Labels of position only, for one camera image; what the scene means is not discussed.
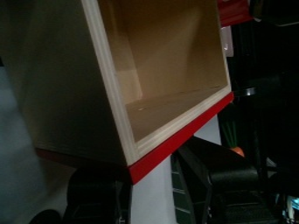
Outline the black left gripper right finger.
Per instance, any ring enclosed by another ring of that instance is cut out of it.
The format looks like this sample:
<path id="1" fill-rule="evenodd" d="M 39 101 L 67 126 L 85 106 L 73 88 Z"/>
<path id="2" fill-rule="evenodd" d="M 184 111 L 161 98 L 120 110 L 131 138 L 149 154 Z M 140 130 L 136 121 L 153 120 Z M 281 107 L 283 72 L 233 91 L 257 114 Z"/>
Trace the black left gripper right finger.
<path id="1" fill-rule="evenodd" d="M 279 224 L 257 170 L 231 149 L 191 137 L 176 151 L 191 224 Z"/>

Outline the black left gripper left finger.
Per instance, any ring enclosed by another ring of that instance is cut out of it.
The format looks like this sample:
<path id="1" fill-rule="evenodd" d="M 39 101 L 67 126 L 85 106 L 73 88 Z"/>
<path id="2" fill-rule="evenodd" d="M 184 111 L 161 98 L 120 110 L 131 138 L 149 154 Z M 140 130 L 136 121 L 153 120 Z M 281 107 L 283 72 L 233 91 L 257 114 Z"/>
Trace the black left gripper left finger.
<path id="1" fill-rule="evenodd" d="M 63 224 L 131 224 L 132 185 L 77 169 L 68 183 Z"/>

